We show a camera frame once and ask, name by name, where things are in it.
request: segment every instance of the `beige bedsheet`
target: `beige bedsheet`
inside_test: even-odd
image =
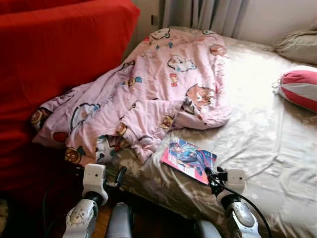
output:
[[[230,57],[232,104],[229,122],[205,131],[182,129],[176,135],[217,154],[217,166],[241,168],[243,195],[265,214],[274,237],[317,237],[317,115],[275,95],[280,74],[296,63],[264,45],[225,38]],[[125,149],[114,164],[128,168],[123,188],[188,218],[212,221],[225,237],[222,208],[208,186],[162,165],[169,136],[143,165]],[[261,233],[266,237],[262,224]]]

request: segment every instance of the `red and white pillow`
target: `red and white pillow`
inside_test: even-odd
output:
[[[317,113],[317,68],[292,68],[281,77],[278,92],[286,100]]]

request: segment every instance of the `comic book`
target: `comic book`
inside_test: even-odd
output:
[[[216,158],[217,155],[203,150],[186,140],[174,137],[164,152],[161,162],[172,166],[199,182],[208,184],[205,167],[210,167],[213,170]]]

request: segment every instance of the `curtain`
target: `curtain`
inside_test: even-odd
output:
[[[244,0],[165,0],[163,28],[186,26],[231,37]]]

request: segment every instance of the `cartoon print blanket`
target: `cartoon print blanket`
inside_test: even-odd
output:
[[[226,58],[212,31],[158,30],[117,68],[42,104],[31,118],[33,142],[66,146],[75,163],[106,163],[126,146],[145,162],[169,130],[227,122]]]

